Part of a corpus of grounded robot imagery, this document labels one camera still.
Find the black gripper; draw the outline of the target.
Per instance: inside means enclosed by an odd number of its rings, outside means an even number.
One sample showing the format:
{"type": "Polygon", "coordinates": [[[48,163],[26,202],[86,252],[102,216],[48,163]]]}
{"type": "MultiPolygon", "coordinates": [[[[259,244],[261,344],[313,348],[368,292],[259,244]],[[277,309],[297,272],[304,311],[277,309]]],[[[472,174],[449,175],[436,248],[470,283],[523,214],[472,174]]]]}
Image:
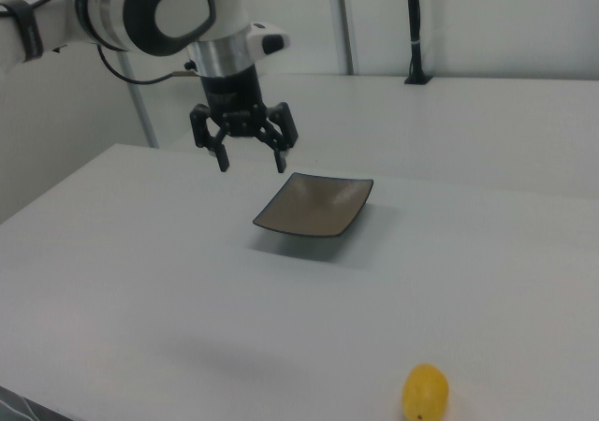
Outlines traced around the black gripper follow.
{"type": "Polygon", "coordinates": [[[223,143],[226,134],[233,138],[254,138],[273,150],[277,171],[286,169],[286,155],[299,138],[290,107],[281,102],[264,107],[256,67],[226,77],[201,77],[208,106],[196,105],[189,114],[195,145],[216,158],[221,172],[229,168],[223,143]],[[215,136],[208,128],[212,119],[219,127],[215,136]]]}

